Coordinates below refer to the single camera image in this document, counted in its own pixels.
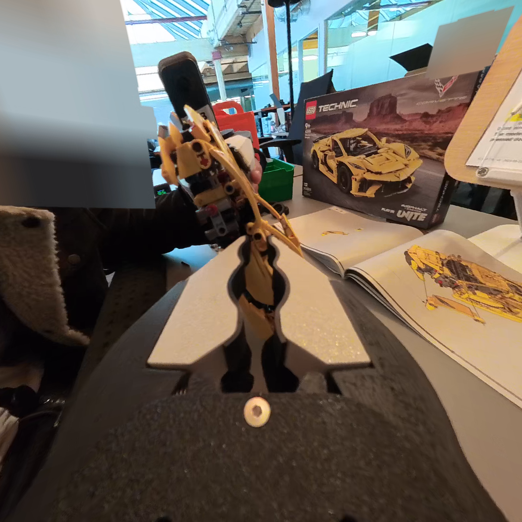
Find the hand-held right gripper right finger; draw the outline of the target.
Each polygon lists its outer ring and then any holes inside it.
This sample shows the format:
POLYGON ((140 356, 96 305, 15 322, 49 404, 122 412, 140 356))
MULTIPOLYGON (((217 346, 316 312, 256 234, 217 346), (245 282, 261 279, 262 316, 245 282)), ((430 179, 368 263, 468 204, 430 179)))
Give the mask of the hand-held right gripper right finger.
POLYGON ((329 278, 275 237, 268 252, 275 300, 275 332, 261 355, 268 392, 295 392, 309 373, 328 379, 336 371, 371 368, 329 278))

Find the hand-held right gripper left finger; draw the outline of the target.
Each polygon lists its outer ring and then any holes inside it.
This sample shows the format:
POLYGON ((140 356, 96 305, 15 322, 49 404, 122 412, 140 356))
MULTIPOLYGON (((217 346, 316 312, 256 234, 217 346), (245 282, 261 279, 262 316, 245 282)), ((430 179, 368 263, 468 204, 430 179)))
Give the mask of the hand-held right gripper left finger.
POLYGON ((187 280, 147 364, 209 377, 226 393, 254 388, 251 329, 235 294, 244 286, 246 237, 237 239, 187 280))

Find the yellow toy brick car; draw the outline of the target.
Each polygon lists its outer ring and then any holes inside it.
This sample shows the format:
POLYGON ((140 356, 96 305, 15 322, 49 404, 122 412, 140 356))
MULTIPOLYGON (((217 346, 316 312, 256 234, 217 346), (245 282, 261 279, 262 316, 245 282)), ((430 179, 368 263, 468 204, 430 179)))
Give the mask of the yellow toy brick car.
POLYGON ((254 155, 259 162, 263 155, 251 139, 236 134, 225 139, 216 131, 210 137, 196 126, 163 142, 162 176, 190 196, 210 244, 226 248, 247 237, 245 290, 238 302, 259 338, 268 340, 275 332, 268 239, 275 237, 302 256, 300 242, 286 215, 259 211, 258 204, 267 202, 253 191, 250 171, 254 155))

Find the instruction booklet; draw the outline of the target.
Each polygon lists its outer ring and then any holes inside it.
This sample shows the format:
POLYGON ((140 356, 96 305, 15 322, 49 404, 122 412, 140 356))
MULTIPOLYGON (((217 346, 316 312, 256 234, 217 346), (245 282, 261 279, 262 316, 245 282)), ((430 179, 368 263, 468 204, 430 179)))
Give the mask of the instruction booklet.
POLYGON ((330 206, 289 220, 301 250, 521 407, 521 273, 454 232, 330 206))

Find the person's left forearm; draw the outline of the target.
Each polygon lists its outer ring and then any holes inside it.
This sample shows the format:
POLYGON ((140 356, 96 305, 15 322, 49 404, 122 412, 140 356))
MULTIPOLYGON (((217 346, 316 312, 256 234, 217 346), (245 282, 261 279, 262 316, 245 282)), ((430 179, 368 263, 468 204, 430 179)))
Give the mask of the person's left forearm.
POLYGON ((159 196, 152 209, 94 208, 91 212, 101 227, 99 246, 106 269, 209 244, 196 207, 182 188, 159 196))

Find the grey desk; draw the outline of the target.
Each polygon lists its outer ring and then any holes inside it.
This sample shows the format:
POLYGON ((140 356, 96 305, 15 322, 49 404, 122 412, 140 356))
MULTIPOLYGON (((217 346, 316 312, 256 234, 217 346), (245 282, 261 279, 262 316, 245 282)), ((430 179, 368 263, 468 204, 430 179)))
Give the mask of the grey desk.
MULTIPOLYGON (((294 167, 293 196, 285 201, 290 217, 318 212, 328 205, 302 196, 302 167, 294 167)), ((450 205, 443 229, 470 238, 514 221, 450 205)), ((208 245, 176 249, 164 255, 166 290, 202 268, 215 256, 208 245)), ((410 330, 352 280, 344 282, 409 351, 434 387, 465 456, 508 521, 521 521, 521 409, 459 363, 410 330)))

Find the perforated grey panel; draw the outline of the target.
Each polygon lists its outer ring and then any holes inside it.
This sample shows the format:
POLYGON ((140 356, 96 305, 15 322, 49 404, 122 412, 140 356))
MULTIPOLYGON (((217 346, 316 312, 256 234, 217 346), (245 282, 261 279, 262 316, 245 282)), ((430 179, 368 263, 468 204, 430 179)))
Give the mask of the perforated grey panel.
POLYGON ((115 271, 82 370, 91 373, 122 334, 191 273, 187 262, 162 255, 129 262, 115 271))

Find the red storage bin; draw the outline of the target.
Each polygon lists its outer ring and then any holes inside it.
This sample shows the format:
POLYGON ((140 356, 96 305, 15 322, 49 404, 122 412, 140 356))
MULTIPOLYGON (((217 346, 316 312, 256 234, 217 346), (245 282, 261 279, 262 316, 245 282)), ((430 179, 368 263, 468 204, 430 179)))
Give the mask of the red storage bin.
POLYGON ((212 108, 219 130, 250 132, 254 148, 260 149, 255 115, 252 111, 245 112, 242 106, 233 100, 215 103, 212 108))

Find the black floor lamp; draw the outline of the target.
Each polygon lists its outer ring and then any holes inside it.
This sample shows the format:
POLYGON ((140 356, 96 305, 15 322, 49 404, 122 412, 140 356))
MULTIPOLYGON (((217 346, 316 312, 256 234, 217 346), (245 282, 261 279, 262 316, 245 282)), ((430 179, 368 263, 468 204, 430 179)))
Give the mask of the black floor lamp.
POLYGON ((292 37, 291 23, 300 16, 307 15, 310 11, 310 1, 267 1, 268 5, 275 10, 283 10, 285 30, 287 37, 288 53, 288 80, 290 95, 291 115, 294 114, 294 86, 293 86, 293 65, 292 65, 292 37))

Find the black office chair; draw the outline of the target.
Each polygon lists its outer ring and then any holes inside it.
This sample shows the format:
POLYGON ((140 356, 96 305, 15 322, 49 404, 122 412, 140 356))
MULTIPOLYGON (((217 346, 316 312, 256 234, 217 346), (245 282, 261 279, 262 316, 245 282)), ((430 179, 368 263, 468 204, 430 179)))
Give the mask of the black office chair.
POLYGON ((288 139, 288 138, 270 138, 270 137, 262 137, 258 139, 260 150, 263 152, 264 156, 268 159, 270 158, 269 149, 270 148, 278 148, 281 149, 285 162, 295 164, 295 154, 294 147, 300 146, 302 144, 302 140, 300 139, 288 139))

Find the green storage bin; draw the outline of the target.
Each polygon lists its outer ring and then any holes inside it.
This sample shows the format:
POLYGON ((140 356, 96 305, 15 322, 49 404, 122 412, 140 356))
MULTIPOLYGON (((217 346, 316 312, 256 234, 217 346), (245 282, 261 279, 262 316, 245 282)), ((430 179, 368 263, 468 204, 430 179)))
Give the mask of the green storage bin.
POLYGON ((280 203, 293 196, 294 165, 272 159, 267 161, 258 193, 266 202, 280 203))

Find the toy car box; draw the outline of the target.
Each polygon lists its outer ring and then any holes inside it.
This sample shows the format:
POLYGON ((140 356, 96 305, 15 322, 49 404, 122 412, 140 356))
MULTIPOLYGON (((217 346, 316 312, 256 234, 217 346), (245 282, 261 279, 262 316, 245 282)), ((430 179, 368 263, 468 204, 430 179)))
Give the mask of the toy car box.
POLYGON ((444 159, 483 72, 415 74, 305 101, 303 197, 429 230, 455 185, 444 159))

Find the wooden sign board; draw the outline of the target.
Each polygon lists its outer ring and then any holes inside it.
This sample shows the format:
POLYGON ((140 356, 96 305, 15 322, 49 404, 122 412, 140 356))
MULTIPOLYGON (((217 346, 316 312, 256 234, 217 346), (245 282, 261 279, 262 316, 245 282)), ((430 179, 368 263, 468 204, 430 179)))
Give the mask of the wooden sign board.
POLYGON ((466 162, 521 74, 521 17, 510 23, 514 11, 506 7, 461 18, 440 26, 437 34, 447 36, 441 71, 463 74, 490 67, 447 149, 445 168, 458 181, 504 188, 478 179, 476 168, 466 162))

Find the white paper notice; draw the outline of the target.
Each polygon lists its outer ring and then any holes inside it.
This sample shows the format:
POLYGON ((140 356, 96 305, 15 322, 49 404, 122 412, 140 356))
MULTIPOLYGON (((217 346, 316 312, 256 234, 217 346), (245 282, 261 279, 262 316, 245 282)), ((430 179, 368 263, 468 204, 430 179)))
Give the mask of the white paper notice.
POLYGON ((466 165, 478 179, 521 186, 521 74, 466 165))

